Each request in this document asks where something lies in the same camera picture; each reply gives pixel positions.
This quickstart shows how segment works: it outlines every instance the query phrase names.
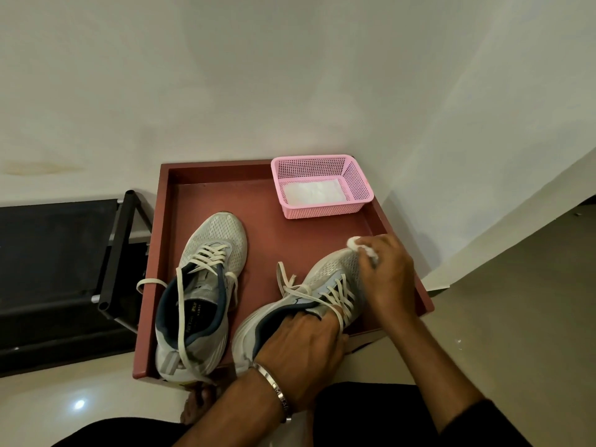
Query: pink plastic basket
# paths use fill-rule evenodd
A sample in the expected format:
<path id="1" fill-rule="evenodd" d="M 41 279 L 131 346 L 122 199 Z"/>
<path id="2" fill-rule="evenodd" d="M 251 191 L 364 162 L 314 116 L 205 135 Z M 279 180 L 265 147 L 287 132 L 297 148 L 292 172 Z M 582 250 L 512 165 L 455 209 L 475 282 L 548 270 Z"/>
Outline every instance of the pink plastic basket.
<path id="1" fill-rule="evenodd" d="M 278 157 L 271 161 L 279 203 L 287 219 L 355 213 L 374 198 L 360 166 L 348 155 Z M 337 179 L 345 202 L 294 206 L 288 204 L 284 187 L 292 182 L 322 182 Z"/>

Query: white cotton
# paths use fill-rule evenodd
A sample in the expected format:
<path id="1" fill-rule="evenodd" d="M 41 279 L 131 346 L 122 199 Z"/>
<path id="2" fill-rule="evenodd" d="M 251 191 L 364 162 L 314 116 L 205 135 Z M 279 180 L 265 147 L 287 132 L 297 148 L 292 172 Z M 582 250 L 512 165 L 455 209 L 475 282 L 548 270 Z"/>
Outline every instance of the white cotton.
<path id="1" fill-rule="evenodd" d="M 284 186 L 288 204 L 294 206 L 346 202 L 339 180 L 292 182 Z"/>
<path id="2" fill-rule="evenodd" d="M 367 255 L 373 260 L 373 261 L 377 261 L 378 260 L 378 255 L 377 253 L 374 251 L 373 248 L 363 245 L 363 244 L 356 244 L 355 241 L 358 240 L 360 237 L 352 237 L 350 239 L 347 240 L 347 247 L 350 248 L 352 251 L 354 251 L 355 253 L 358 252 L 358 248 L 364 248 L 364 250 L 366 251 Z"/>

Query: white shoelace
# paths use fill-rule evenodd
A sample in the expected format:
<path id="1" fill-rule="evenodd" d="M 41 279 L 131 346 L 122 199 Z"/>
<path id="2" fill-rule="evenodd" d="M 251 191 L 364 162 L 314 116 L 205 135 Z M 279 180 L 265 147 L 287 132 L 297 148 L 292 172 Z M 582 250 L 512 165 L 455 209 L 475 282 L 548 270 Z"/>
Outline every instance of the white shoelace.
<path id="1" fill-rule="evenodd" d="M 333 287 L 328 285 L 327 292 L 319 292 L 318 295 L 325 297 L 327 301 L 322 300 L 319 296 L 313 295 L 309 285 L 294 285 L 295 279 L 296 275 L 292 275 L 291 278 L 288 279 L 283 262 L 277 263 L 277 285 L 279 286 L 281 294 L 286 295 L 286 293 L 288 293 L 298 298 L 306 298 L 331 308 L 339 320 L 339 335 L 341 335 L 343 327 L 349 322 L 349 319 L 352 316 L 352 310 L 354 309 L 354 304 L 350 301 L 350 298 L 352 300 L 355 298 L 354 293 L 350 291 L 347 285 L 346 275 L 342 273 L 341 280 L 335 279 L 336 285 Z M 343 316 L 335 306 L 341 308 Z"/>
<path id="2" fill-rule="evenodd" d="M 197 265 L 197 268 L 190 270 L 188 273 L 198 273 L 200 270 L 207 270 L 207 272 L 213 273 L 217 276 L 218 272 L 214 270 L 213 267 L 224 263 L 225 248 L 227 248 L 225 244 L 216 247 L 204 245 L 197 254 L 191 255 L 188 263 L 194 263 Z M 232 293 L 234 297 L 233 309 L 235 309 L 238 306 L 238 277 L 231 271 L 225 273 L 224 276 L 232 278 L 234 285 L 234 290 Z M 137 290 L 139 293 L 142 293 L 139 287 L 143 284 L 161 284 L 164 287 L 168 286 L 160 279 L 146 278 L 140 280 L 137 283 Z M 202 375 L 196 368 L 194 368 L 190 358 L 188 357 L 186 345 L 184 345 L 184 326 L 186 325 L 186 322 L 184 314 L 184 285 L 182 267 L 176 268 L 176 284 L 178 286 L 178 353 L 180 354 L 180 360 L 182 360 L 184 367 L 189 370 L 199 381 L 212 383 L 209 378 Z"/>

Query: tiled floor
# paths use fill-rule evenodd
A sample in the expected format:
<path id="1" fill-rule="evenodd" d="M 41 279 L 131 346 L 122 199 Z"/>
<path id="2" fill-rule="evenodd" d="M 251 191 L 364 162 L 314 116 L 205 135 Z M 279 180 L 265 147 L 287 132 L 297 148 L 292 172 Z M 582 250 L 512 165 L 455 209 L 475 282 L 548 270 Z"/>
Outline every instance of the tiled floor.
<path id="1" fill-rule="evenodd" d="M 595 263 L 596 206 L 581 207 L 437 296 L 425 317 L 536 446 L 596 445 Z M 0 445 L 49 446 L 107 417 L 176 421 L 185 392 L 134 381 L 131 362 L 123 354 L 2 378 Z M 346 357 L 336 380 L 413 382 L 387 339 Z M 299 445 L 299 428 L 272 444 Z"/>

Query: sneaker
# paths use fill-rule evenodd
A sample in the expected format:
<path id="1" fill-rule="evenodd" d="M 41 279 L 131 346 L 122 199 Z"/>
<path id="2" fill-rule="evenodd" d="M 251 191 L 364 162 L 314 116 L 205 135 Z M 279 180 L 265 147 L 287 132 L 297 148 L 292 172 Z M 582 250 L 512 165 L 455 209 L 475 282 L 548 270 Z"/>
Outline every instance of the sneaker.
<path id="1" fill-rule="evenodd" d="M 321 259 L 300 285 L 296 276 L 287 278 L 284 264 L 277 264 L 277 283 L 283 298 L 254 311 L 238 327 L 232 341 L 236 375 L 248 370 L 264 343 L 287 315 L 309 312 L 319 319 L 333 310 L 340 324 L 340 334 L 362 312 L 364 293 L 360 290 L 358 255 L 342 249 Z"/>
<path id="2" fill-rule="evenodd" d="M 238 275 L 246 263 L 242 223 L 222 211 L 209 217 L 184 248 L 176 277 L 166 285 L 157 306 L 156 366 L 174 383 L 203 381 L 219 364 L 228 340 L 230 301 L 238 304 Z"/>

